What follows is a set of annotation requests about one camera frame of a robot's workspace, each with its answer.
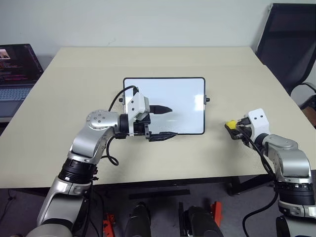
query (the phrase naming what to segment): white wall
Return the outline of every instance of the white wall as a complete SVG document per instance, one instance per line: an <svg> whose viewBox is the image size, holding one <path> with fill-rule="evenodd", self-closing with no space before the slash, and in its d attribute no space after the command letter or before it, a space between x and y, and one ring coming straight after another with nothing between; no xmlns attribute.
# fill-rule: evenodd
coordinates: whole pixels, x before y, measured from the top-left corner
<svg viewBox="0 0 316 237"><path fill-rule="evenodd" d="M0 44L30 43L44 68L61 46L255 49L271 2L316 1L0 0Z"/></svg>

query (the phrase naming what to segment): whiteboard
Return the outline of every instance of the whiteboard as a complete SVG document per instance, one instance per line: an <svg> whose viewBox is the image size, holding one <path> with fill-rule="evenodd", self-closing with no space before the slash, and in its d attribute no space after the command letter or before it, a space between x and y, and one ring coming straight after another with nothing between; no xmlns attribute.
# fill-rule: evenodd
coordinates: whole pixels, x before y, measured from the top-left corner
<svg viewBox="0 0 316 237"><path fill-rule="evenodd" d="M150 105L163 105L172 112L150 114L149 131L203 134L205 129L205 79L198 78L125 78L124 88L135 85L148 97ZM125 109L133 90L125 92Z"/></svg>

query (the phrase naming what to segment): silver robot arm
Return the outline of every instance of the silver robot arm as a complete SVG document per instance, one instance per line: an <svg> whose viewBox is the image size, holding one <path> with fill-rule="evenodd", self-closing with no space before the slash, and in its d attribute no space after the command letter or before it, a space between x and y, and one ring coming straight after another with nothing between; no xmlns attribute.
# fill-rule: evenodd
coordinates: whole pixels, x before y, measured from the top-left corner
<svg viewBox="0 0 316 237"><path fill-rule="evenodd" d="M149 141L162 141L175 136L173 132L152 134L149 131L149 113L154 113L156 108L160 109L160 114L172 111L168 107L150 106L148 98L137 92L128 103L127 114L105 110L91 112L44 200L38 227L27 237L72 237L72 233L81 228L78 222L83 222L81 213L88 209L92 180L97 179L94 176L97 164L112 137L123 139L138 134L145 135Z"/></svg>
<svg viewBox="0 0 316 237"><path fill-rule="evenodd" d="M278 231L284 230L280 236L315 235L316 205L311 167L297 142L271 134L262 109L249 112L239 122L230 121L225 127L234 140L241 139L254 149L246 137L250 138L272 161L275 189L279 193L278 207L284 214L276 220Z"/></svg>

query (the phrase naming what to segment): office chair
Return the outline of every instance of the office chair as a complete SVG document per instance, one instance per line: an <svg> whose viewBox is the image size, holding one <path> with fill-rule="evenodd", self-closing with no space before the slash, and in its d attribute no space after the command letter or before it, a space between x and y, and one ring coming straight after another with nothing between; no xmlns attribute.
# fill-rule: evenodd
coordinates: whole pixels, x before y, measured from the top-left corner
<svg viewBox="0 0 316 237"><path fill-rule="evenodd" d="M289 95L298 85L316 93L315 85L304 82L316 59L316 4L273 3L256 55ZM316 110L315 101L313 95L300 107Z"/></svg>

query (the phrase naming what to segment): black cable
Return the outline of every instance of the black cable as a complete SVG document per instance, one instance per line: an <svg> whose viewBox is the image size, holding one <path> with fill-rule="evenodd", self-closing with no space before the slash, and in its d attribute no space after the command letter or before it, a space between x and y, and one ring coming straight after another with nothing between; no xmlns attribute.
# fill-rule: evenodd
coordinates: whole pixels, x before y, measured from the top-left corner
<svg viewBox="0 0 316 237"><path fill-rule="evenodd" d="M256 144L250 139L250 137L246 134L246 132L242 129L242 127L238 127L239 131L243 134L243 136L245 137L245 139L252 145L253 149L259 154L260 159L261 159L261 163L264 167L264 169L266 170L266 172L271 175L271 177L273 178L273 180L276 180L276 176L271 168L271 166L269 165L268 161L266 160L266 158L264 157L264 155L262 154L262 152L259 150L259 148L256 146Z"/></svg>
<svg viewBox="0 0 316 237"><path fill-rule="evenodd" d="M96 193L96 195L99 196L100 200L101 200L101 203L102 203L102 223L101 223L101 234L103 234L103 218L104 218L104 208L105 208L105 205L104 205L104 200L103 200L103 197L97 192L97 191L94 191Z"/></svg>
<svg viewBox="0 0 316 237"><path fill-rule="evenodd" d="M6 212L8 211L8 208L9 208L9 204L12 200L15 199L15 197L12 197L11 194L10 194L10 189L8 189L8 202L6 203L5 207L4 207L4 211L3 211L3 214L2 216L0 217L0 225L1 225L1 222L2 220L4 219L4 216L6 215Z"/></svg>
<svg viewBox="0 0 316 237"><path fill-rule="evenodd" d="M110 143L113 141L113 139L115 138L115 136L111 137L108 142L107 142L107 147L105 149L105 152L106 152L106 156L102 156L101 158L108 158L109 161L115 165L115 166L118 166L119 165L119 161L118 159L116 159L115 157L111 156L110 155Z"/></svg>
<svg viewBox="0 0 316 237"><path fill-rule="evenodd" d="M92 222L91 218L90 218L90 223L92 224L93 228L95 229L95 231L96 231L98 237L100 237L100 234L99 234L99 232L98 232L98 229L95 227L95 224Z"/></svg>
<svg viewBox="0 0 316 237"><path fill-rule="evenodd" d="M275 201L277 200L277 196L278 196L278 192L275 193L275 196L273 197L273 199L269 202L268 205L256 210L256 211L253 211L253 212L250 212L248 215L246 215L243 220L242 220L242 228L243 228L243 231L245 232L245 235L247 237L249 237L248 235L248 232L246 230L246 220L250 217L250 216L253 216L255 214L258 214L259 212L262 212L262 211L265 211L267 210L268 208L270 208L274 203Z"/></svg>
<svg viewBox="0 0 316 237"><path fill-rule="evenodd" d="M119 97L124 91L126 91L126 90L128 90L128 89L131 89L131 88L135 89L137 92L139 91L138 88L137 88L136 86L134 86L134 85L130 85L130 86L124 88L123 90L121 90L121 91L116 95L116 97L114 97L114 100L112 101L112 103L111 103L111 105L110 105L110 107L109 107L109 111L111 111L111 109L112 109L112 107L113 107L115 101L118 99L118 97Z"/></svg>
<svg viewBox="0 0 316 237"><path fill-rule="evenodd" d="M87 218L85 220L85 224L84 224L84 228L82 231L82 237L85 237L85 235L87 234L87 230L88 230L88 226L89 226L89 219L90 219L90 210L91 210L91 202L92 202L92 193L93 193L93 181L91 181L91 186L90 186L90 193L89 193L89 204L88 204L88 211L87 211Z"/></svg>

